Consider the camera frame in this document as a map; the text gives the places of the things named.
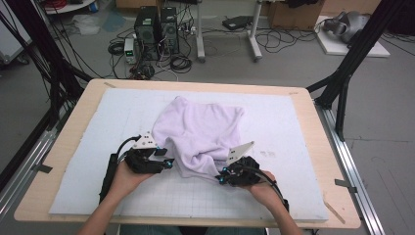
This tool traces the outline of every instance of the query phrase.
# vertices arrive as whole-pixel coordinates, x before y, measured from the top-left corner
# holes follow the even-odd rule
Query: desk leg
[[[260,14],[260,9],[262,7],[262,0],[257,0],[254,10],[254,21],[253,21],[253,28],[248,30],[248,38],[253,46],[254,50],[254,61],[257,62],[258,60],[262,59],[262,54],[260,53],[258,43],[256,42],[255,34],[256,34],[256,27],[258,25],[258,19]]]
[[[204,47],[204,38],[202,37],[202,13],[201,13],[201,4],[202,1],[198,1],[198,35],[196,36],[196,45],[198,47],[198,60],[201,63],[204,63],[205,60],[205,47]]]

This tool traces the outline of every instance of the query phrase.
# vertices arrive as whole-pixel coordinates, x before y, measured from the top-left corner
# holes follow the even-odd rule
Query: clothing
[[[174,99],[160,114],[153,137],[176,159],[183,177],[214,177],[225,166],[229,149],[239,146],[240,107],[197,104],[183,97]]]
[[[122,224],[119,235],[182,235],[179,227]],[[209,227],[205,235],[265,235],[264,228]]]

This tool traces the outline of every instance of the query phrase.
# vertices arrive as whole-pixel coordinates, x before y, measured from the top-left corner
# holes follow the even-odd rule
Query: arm
[[[122,199],[151,176],[152,174],[136,174],[132,172],[128,165],[122,161],[116,169],[114,181],[107,197],[86,220],[77,234],[103,235],[116,207]]]
[[[275,180],[275,176],[268,171],[264,171],[268,177]],[[301,235],[302,232],[291,218],[290,214],[284,208],[280,198],[266,182],[244,187],[272,213],[275,221],[278,223],[282,235]]]

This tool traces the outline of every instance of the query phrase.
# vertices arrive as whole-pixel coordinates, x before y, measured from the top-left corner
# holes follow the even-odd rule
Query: gray floor
[[[119,21],[119,18],[108,22],[109,18],[117,16],[111,8],[110,5],[96,16],[101,25],[112,24],[112,27],[101,28],[98,35],[74,34],[70,37],[75,50],[99,75],[111,73],[107,52],[109,41],[133,25],[132,21]],[[70,14],[64,15],[65,19],[70,17]],[[206,25],[220,28],[221,20],[206,20]],[[267,25],[264,19],[260,23]],[[190,58],[195,60],[194,38],[189,42],[192,45]],[[415,234],[415,60],[389,43],[380,42],[391,56],[387,59],[366,58],[351,80],[346,108],[346,142],[385,232]],[[393,42],[415,53],[415,44]],[[258,63],[253,62],[245,35],[207,34],[205,44],[207,61],[200,64],[195,60],[191,71],[178,74],[178,80],[306,87],[330,75],[343,59],[342,56],[325,55],[316,40],[299,41],[277,54],[266,53],[261,48],[263,59]],[[121,60],[116,73],[125,76],[128,68]],[[40,121],[49,103],[33,64],[13,63],[0,70],[0,75],[2,170]],[[176,77],[161,72],[154,79],[174,81]],[[15,221],[13,213],[22,195],[0,222],[2,234],[73,234],[79,227],[79,224],[69,223]],[[366,231],[362,226],[357,230],[322,229],[319,234],[366,234]]]

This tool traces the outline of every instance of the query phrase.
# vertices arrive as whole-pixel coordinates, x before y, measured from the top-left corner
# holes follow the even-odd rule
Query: purple towel
[[[241,143],[238,124],[244,109],[218,104],[196,104],[177,97],[153,127],[159,146],[175,158],[183,177],[215,180],[226,165],[229,149]]]

